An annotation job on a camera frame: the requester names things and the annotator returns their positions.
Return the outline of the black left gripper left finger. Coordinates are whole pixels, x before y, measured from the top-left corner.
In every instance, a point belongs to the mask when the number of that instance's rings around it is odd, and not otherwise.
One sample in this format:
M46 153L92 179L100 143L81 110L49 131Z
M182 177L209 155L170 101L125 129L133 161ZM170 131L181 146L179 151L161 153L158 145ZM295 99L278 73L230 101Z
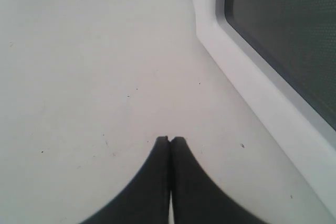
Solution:
M159 136L126 187L83 223L168 223L170 161L170 141Z

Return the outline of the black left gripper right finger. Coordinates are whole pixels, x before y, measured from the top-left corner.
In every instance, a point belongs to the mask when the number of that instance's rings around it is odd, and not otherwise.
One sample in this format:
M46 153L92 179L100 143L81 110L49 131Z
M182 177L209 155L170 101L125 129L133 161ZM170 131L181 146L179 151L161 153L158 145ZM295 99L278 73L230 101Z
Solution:
M264 223L211 180L183 137L171 140L171 166L175 223Z

